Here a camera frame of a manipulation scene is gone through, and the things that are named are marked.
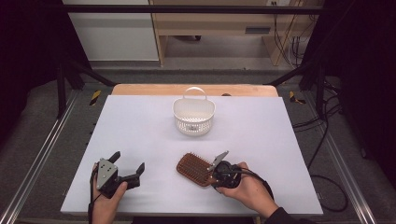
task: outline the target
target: white cabinet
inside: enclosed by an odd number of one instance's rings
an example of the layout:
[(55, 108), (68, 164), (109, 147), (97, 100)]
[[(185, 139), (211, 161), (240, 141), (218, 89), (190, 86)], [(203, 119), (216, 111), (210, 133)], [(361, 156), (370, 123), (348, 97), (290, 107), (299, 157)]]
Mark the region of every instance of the white cabinet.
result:
[[(148, 5), (146, 0), (64, 0), (72, 5)], [(149, 13), (69, 13), (90, 61), (158, 61)]]

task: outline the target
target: hairbrush bristles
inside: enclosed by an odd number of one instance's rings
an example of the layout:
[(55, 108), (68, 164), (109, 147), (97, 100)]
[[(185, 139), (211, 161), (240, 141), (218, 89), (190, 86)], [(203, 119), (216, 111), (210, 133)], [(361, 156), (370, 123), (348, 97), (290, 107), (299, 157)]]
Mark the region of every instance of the hairbrush bristles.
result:
[(177, 164), (177, 171), (199, 186), (206, 187), (216, 180), (212, 178), (212, 172), (207, 171), (210, 163), (197, 157), (192, 153), (187, 153)]

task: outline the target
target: table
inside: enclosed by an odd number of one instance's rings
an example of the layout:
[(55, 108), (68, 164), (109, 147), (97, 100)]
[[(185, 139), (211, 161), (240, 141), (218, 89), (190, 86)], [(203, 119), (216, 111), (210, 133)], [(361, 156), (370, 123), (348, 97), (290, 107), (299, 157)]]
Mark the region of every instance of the table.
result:
[[(210, 132), (190, 137), (176, 129), (172, 113), (172, 103), (190, 86), (116, 86), (106, 100), (61, 211), (87, 214), (93, 163), (119, 150), (119, 175), (134, 174), (141, 162), (146, 163), (141, 186), (127, 191), (120, 202), (119, 212), (123, 214), (256, 216), (240, 202), (219, 195), (211, 187), (199, 187), (176, 171), (185, 153), (194, 152), (213, 161), (229, 150), (224, 160), (246, 161), (250, 169), (269, 182), (276, 201), (292, 215), (323, 214), (283, 100), (277, 97), (274, 87), (194, 85), (210, 93), (208, 99), (217, 108)], [(232, 97), (219, 96), (225, 91)]]

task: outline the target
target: black sleeve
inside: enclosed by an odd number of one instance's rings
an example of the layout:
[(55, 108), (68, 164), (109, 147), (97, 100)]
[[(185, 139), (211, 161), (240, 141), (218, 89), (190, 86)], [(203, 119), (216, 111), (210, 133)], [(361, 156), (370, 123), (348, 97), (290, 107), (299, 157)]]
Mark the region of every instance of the black sleeve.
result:
[(276, 209), (276, 211), (268, 217), (265, 221), (265, 224), (315, 224), (316, 222), (307, 220), (307, 219), (300, 219), (296, 220), (292, 218), (288, 213), (286, 213), (285, 209), (282, 207)]

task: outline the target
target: hand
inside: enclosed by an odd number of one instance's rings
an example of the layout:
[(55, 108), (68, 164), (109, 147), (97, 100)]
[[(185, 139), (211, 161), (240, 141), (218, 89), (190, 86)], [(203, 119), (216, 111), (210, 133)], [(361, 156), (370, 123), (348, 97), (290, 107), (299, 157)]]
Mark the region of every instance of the hand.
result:
[[(248, 169), (245, 162), (239, 163), (238, 166)], [(241, 175), (241, 182), (235, 189), (217, 188), (217, 190), (227, 197), (238, 200), (264, 217), (271, 216), (278, 208), (262, 182), (250, 175)]]
[(110, 224), (116, 216), (119, 202), (124, 195), (128, 184), (123, 182), (119, 185), (116, 192), (111, 199), (101, 195), (100, 191), (96, 189), (97, 174), (93, 178), (93, 199), (96, 199), (93, 206), (92, 223), (93, 224)]

